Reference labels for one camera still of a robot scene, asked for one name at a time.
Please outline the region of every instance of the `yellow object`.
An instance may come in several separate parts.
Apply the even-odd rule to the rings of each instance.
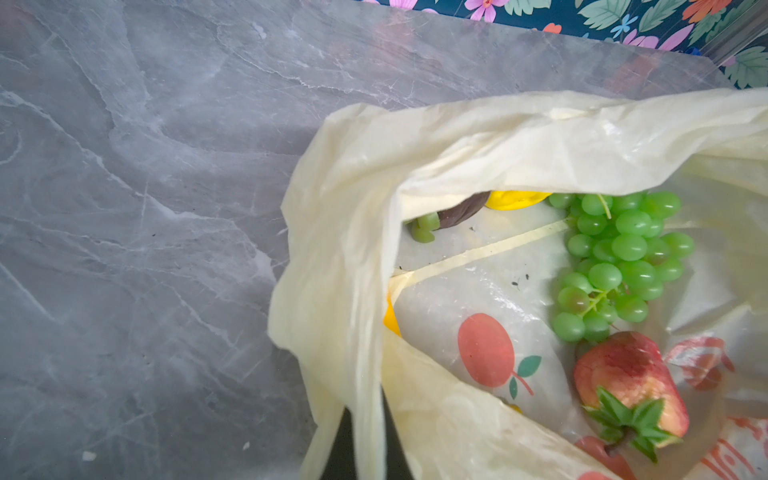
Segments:
[[[402,337],[402,335],[400,335],[400,326],[397,324],[397,318],[395,317],[395,309],[392,308],[392,301],[389,299],[389,295],[386,296],[384,326],[392,330],[397,336]]]
[[[518,192],[515,190],[491,192],[485,206],[493,210],[518,210],[535,205],[550,195],[543,192]]]

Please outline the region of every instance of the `blue flower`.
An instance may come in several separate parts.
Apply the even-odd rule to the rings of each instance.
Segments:
[[[614,38],[621,35],[621,32],[628,32],[630,23],[634,22],[635,20],[637,20],[637,16],[632,17],[630,20],[629,15],[625,15],[624,18],[621,19],[621,25],[616,25],[611,29],[611,33],[614,34]]]

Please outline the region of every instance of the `orange flower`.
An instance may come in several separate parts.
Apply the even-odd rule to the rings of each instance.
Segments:
[[[563,31],[563,27],[562,25],[555,25],[554,23],[551,23],[546,27],[544,27],[544,31],[548,31],[549,33],[560,33],[561,31]]]
[[[683,20],[693,16],[688,23],[700,22],[710,13],[718,13],[726,8],[733,0],[690,0],[691,5],[683,12]]]

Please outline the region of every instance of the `plastic bag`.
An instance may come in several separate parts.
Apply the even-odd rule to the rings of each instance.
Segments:
[[[768,405],[768,361],[759,348],[768,344],[766,146],[766,89],[643,101],[530,93],[395,112],[360,104],[330,115],[283,201],[291,261],[270,308],[270,337],[299,359],[318,424],[303,478],[323,470],[344,406],[353,413],[359,477],[384,478],[382,384],[415,478],[616,478],[571,444],[589,429],[569,389],[572,347],[560,344],[547,323],[547,285],[568,265],[555,213],[543,205],[485,209],[473,217],[482,235],[462,224],[418,247],[400,242],[402,222],[486,190],[627,194],[662,184],[683,162],[671,180],[684,198],[676,220],[709,240],[690,281],[667,292],[664,307],[641,328],[664,352],[678,339],[720,327],[732,350],[749,346],[738,361],[729,351],[737,371],[741,364],[749,372],[741,384],[721,385],[712,402],[688,405],[697,434],[662,451],[679,461],[662,458],[649,469],[659,478],[699,475],[698,459],[733,416],[730,407],[746,406],[752,414],[744,416],[757,417]],[[457,264],[440,270],[445,262],[433,266],[440,260]],[[382,325],[398,266],[413,270],[392,281],[411,344]],[[507,288],[489,275],[500,269]],[[533,272],[528,290],[516,282],[517,293],[510,275]],[[489,303],[477,304],[483,300]],[[502,323],[513,340],[529,337],[546,352],[537,410],[528,415],[564,437],[510,409],[498,392],[443,368],[461,376],[457,322],[499,305],[506,310],[496,318],[508,319]],[[711,442],[702,446],[705,439]],[[703,468],[701,478],[708,472]]]

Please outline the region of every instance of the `gray marble surface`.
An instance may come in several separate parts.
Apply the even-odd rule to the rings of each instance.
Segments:
[[[0,478],[294,478],[266,336],[322,119],[728,86],[705,58],[350,0],[0,0]]]

